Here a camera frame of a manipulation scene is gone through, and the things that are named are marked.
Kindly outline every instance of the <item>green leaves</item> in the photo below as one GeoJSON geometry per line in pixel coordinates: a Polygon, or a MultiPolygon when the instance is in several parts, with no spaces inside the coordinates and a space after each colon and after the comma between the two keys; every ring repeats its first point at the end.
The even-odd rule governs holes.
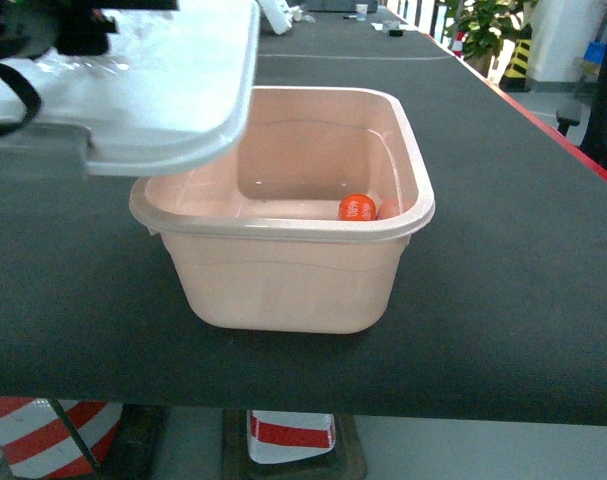
{"type": "Polygon", "coordinates": [[[465,58],[498,56],[505,39],[514,40],[520,32],[516,16],[531,0],[468,0],[458,21],[458,29],[466,33],[463,41],[465,58]]]}

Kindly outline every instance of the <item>pink plastic bin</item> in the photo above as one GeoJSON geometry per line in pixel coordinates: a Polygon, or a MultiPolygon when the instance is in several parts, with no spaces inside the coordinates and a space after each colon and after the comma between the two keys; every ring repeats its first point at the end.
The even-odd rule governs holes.
{"type": "Polygon", "coordinates": [[[204,321],[353,333],[383,315],[401,253],[432,218],[434,194],[395,98],[256,87],[233,151],[185,173],[139,179],[130,209],[161,234],[204,321]],[[401,213],[337,220],[352,193],[401,213]]]}

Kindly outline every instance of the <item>striped cone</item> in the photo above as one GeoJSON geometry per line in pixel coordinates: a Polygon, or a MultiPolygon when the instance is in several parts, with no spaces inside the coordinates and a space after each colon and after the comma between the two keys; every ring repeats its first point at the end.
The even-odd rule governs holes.
{"type": "Polygon", "coordinates": [[[454,43],[452,44],[452,53],[458,58],[463,57],[463,35],[464,32],[459,31],[456,34],[456,40],[454,40],[454,43]]]}
{"type": "Polygon", "coordinates": [[[527,64],[530,60],[530,46],[532,45],[532,27],[526,25],[521,32],[521,38],[516,41],[514,53],[510,58],[499,88],[504,92],[526,92],[527,64]]]}
{"type": "Polygon", "coordinates": [[[250,410],[247,431],[250,458],[261,464],[315,457],[336,443],[334,415],[250,410]]]}
{"type": "Polygon", "coordinates": [[[76,429],[88,460],[48,400],[0,397],[0,447],[19,478],[68,478],[94,471],[116,436],[120,403],[58,402],[76,429]]]}

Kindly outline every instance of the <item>white lid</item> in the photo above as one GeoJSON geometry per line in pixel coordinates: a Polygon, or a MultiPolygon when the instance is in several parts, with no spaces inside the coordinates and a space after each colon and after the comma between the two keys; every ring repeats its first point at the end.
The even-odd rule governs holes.
{"type": "MultiPolygon", "coordinates": [[[[43,99],[36,122],[91,131],[88,174],[177,173],[219,158],[240,140],[254,80],[258,7],[254,0],[181,0],[179,7],[117,12],[122,33],[110,36],[105,60],[89,59],[91,68],[79,68],[83,58],[67,59],[68,68],[53,63],[58,68],[49,72],[51,58],[40,66],[6,61],[43,99]],[[163,21],[146,23],[154,17],[144,15],[163,21]],[[132,42],[128,28],[149,31],[132,42]]],[[[0,82],[0,120],[20,117],[22,108],[0,82]]]]}

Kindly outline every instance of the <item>white column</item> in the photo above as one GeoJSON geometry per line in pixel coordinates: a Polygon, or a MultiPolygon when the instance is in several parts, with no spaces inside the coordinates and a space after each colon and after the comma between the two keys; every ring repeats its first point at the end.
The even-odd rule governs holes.
{"type": "Polygon", "coordinates": [[[574,66],[594,39],[605,11],[601,0],[540,0],[531,19],[529,73],[538,82],[575,82],[574,66]]]}

